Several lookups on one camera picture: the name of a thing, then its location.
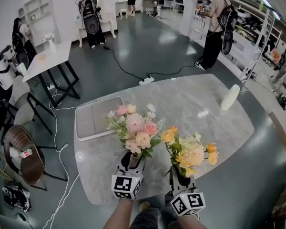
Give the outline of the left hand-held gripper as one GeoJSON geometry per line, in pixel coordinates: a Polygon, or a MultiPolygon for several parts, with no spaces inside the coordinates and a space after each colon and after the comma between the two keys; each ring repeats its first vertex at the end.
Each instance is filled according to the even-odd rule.
{"type": "Polygon", "coordinates": [[[143,185],[143,171],[145,158],[141,158],[135,169],[130,169],[129,163],[132,153],[127,152],[116,166],[112,175],[111,190],[116,198],[135,200],[143,185]]]}

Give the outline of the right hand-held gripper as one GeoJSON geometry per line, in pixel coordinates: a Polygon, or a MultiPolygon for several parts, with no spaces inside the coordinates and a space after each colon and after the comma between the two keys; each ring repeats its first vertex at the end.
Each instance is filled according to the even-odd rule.
{"type": "Polygon", "coordinates": [[[177,171],[172,165],[169,171],[171,190],[165,195],[166,206],[171,206],[179,217],[195,215],[205,208],[204,195],[197,190],[194,176],[179,176],[177,171]]]}

